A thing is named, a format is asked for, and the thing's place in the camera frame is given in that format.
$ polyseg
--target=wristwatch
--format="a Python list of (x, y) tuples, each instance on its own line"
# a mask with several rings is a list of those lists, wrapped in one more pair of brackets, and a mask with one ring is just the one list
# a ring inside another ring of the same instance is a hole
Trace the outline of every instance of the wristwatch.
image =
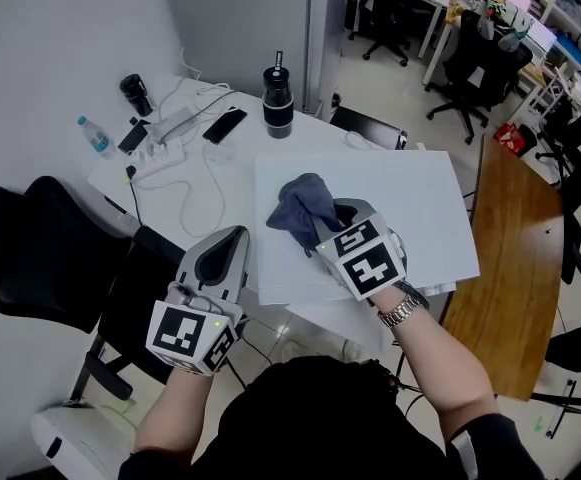
[(406, 298), (403, 299), (396, 308), (389, 313), (378, 313), (378, 316), (384, 324), (392, 329), (396, 325), (405, 321), (405, 319), (412, 314), (415, 308), (419, 306), (421, 306), (421, 303), (417, 299), (410, 294), (406, 294)]

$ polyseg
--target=black shirt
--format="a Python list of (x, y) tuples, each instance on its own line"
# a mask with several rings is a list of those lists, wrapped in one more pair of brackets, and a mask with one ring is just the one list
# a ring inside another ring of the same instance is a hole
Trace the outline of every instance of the black shirt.
[[(514, 423), (482, 416), (467, 431), (480, 479), (543, 479)], [(158, 451), (132, 455), (121, 480), (290, 476), (321, 472), (385, 478), (468, 478), (457, 449), (447, 457), (406, 420), (385, 376), (329, 357), (265, 370), (226, 409), (217, 437), (188, 469)]]

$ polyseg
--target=red bag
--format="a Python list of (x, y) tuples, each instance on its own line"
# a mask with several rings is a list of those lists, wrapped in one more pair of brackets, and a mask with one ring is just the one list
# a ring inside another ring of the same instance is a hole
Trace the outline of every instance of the red bag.
[(514, 124), (504, 124), (499, 128), (499, 131), (495, 133), (494, 139), (498, 141), (499, 144), (506, 146), (515, 155), (518, 155), (526, 145), (523, 135), (521, 135), (519, 129)]

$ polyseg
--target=floor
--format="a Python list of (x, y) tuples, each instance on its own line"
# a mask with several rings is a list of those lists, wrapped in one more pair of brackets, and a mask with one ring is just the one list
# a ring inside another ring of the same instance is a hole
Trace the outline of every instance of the floor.
[[(426, 119), (429, 109), (444, 103), (434, 92), (426, 93), (421, 84), (431, 51), (428, 52), (424, 62), (421, 62), (416, 59), (418, 45), (413, 42), (410, 51), (413, 58), (409, 65), (403, 68), (396, 57), (383, 48), (373, 54), (371, 60), (362, 60), (361, 55), (369, 46), (370, 42), (364, 38), (357, 37), (354, 41), (344, 39), (338, 88), (343, 98), (342, 104), (404, 128), (409, 135), (409, 147), (416, 147), (416, 143), (420, 142), (427, 149), (448, 151), (462, 190), (464, 193), (472, 191), (476, 182), (480, 139), (475, 138), (471, 146), (464, 143), (467, 133), (460, 116), (454, 111), (438, 114), (432, 121)], [(512, 95), (505, 104), (493, 109), (486, 132), (496, 130), (519, 101)], [(475, 125), (478, 136), (480, 128), (476, 120)], [(530, 164), (534, 162), (533, 167), (541, 171), (544, 177), (550, 178), (553, 175), (550, 166), (540, 165), (533, 158), (529, 158), (528, 162)], [(240, 302), (246, 314), (252, 319), (246, 326), (245, 338), (266, 356), (264, 358), (243, 340), (232, 348), (229, 353), (230, 360), (246, 383), (254, 380), (269, 365), (268, 360), (271, 363), (280, 362), (282, 349), (290, 342), (296, 344), (301, 355), (325, 354), (342, 359), (343, 338), (291, 315), (283, 307), (259, 307), (256, 295), (248, 290), (244, 290)], [(443, 296), (433, 298), (433, 313), (437, 317), (443, 303)], [(581, 326), (581, 277), (578, 274), (572, 285), (562, 285), (559, 309), (563, 322), (557, 316), (553, 328), (554, 335), (564, 332), (564, 328), (570, 330)], [(398, 347), (392, 347), (392, 350), (379, 359), (384, 366), (394, 371), (400, 353)], [(105, 359), (109, 360), (114, 358), (116, 353), (112, 349), (107, 349), (104, 355)], [(132, 366), (124, 370), (123, 376), (134, 387), (130, 402), (119, 402), (93, 381), (86, 387), (85, 398), (95, 406), (106, 406), (107, 410), (103, 411), (106, 417), (128, 439), (132, 439), (133, 425), (141, 421), (163, 387)], [(568, 379), (576, 379), (575, 396), (581, 396), (581, 374), (567, 372), (546, 363), (536, 391), (562, 394)], [(403, 369), (402, 381), (416, 384), (407, 363)], [(223, 410), (241, 391), (241, 386), (229, 369), (224, 368), (216, 375), (208, 400), (205, 427), (197, 456), (203, 453), (207, 444), (216, 435)], [(405, 411), (413, 398), (410, 392), (405, 391), (399, 394), (397, 403)], [(553, 427), (558, 415), (557, 409), (541, 402), (522, 403), (504, 397), (499, 397), (498, 400), (502, 412), (516, 422), (521, 440), (542, 468), (546, 478), (565, 477), (581, 460), (581, 415), (566, 415), (558, 432), (550, 439), (546, 437), (546, 431)], [(436, 414), (425, 399), (413, 406), (408, 418), (421, 433), (442, 446)]]

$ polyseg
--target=plastic water bottle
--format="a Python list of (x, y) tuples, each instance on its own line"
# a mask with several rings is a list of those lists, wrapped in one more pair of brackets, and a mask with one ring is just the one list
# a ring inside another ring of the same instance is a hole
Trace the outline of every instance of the plastic water bottle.
[(99, 153), (99, 156), (103, 158), (114, 156), (117, 148), (101, 128), (92, 121), (88, 121), (85, 116), (81, 116), (77, 120), (77, 124), (81, 126), (83, 134), (94, 150)]

